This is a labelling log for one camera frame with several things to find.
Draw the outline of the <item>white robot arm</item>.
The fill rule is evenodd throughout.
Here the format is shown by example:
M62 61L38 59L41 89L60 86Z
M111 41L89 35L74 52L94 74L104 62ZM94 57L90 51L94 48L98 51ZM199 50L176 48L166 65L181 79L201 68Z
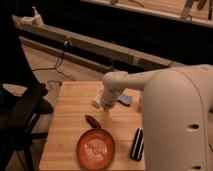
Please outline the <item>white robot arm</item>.
M213 65L109 72L103 86L100 104L106 110L125 89L140 92L146 171L211 171L207 123Z

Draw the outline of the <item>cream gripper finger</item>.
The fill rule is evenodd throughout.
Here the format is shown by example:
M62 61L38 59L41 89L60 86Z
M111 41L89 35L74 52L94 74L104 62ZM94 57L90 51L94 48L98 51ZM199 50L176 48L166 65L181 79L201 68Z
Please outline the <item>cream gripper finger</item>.
M110 111L107 109L102 110L102 119L104 121L108 120L110 118Z

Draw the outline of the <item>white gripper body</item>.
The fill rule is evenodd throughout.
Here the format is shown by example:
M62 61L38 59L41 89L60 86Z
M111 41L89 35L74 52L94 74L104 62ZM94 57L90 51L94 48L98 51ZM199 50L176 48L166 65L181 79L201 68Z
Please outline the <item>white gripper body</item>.
M100 97L100 106L104 110L110 110L114 107L117 97L115 95L102 94Z

